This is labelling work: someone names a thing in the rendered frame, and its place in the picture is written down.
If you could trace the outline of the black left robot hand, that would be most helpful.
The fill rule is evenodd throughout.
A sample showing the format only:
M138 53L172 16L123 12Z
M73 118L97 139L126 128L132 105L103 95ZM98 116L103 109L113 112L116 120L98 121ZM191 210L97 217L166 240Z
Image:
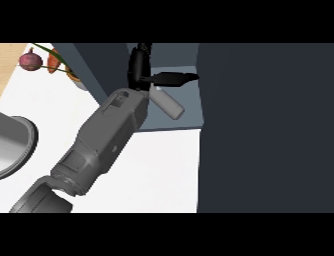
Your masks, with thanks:
M138 43L131 50L126 69L128 88L147 91L150 85L160 87L181 87L187 82L199 79L194 73L159 72L150 74L152 44Z

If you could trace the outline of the blue-grey open cabinet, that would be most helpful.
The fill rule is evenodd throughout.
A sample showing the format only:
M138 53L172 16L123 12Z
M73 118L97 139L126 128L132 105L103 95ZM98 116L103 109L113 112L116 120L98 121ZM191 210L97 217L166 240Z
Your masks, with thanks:
M66 64L76 74L97 104L110 93L126 87L126 67L131 48L135 43L53 43ZM196 43L153 43L150 73L196 72ZM184 108L172 120L153 103L147 106L147 118L140 131L199 129L203 123L197 82L178 88L162 87Z

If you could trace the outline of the dark grey cabinet door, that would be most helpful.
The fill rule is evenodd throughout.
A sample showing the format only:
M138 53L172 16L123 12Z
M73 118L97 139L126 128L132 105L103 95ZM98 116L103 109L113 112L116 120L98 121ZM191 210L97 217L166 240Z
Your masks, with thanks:
M203 43L202 212L334 212L334 44Z

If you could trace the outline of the orange potted green plant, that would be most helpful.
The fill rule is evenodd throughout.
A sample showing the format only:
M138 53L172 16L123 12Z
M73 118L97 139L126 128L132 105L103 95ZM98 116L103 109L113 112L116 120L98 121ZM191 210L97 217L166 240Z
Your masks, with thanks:
M61 72L67 76L67 78L72 81L76 88L79 90L85 91L85 86L84 86L79 78L76 77L72 69L69 68L57 50L54 48L48 49L47 47L41 46L36 43L33 43L33 46L47 52L47 61L45 61L45 65L44 65L47 72L50 74L53 74L56 72Z

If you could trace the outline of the red onion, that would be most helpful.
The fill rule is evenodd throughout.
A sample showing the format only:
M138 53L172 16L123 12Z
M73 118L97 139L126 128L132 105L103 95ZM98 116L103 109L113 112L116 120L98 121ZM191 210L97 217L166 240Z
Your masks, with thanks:
M36 71L41 68L42 60L32 50L27 50L27 52L20 55L19 66L26 71Z

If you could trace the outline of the grey metal pot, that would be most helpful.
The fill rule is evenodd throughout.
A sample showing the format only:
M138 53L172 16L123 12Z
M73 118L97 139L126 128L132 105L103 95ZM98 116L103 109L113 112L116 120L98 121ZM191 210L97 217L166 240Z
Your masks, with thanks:
M0 180L25 165L38 142L35 124L20 116L0 112Z

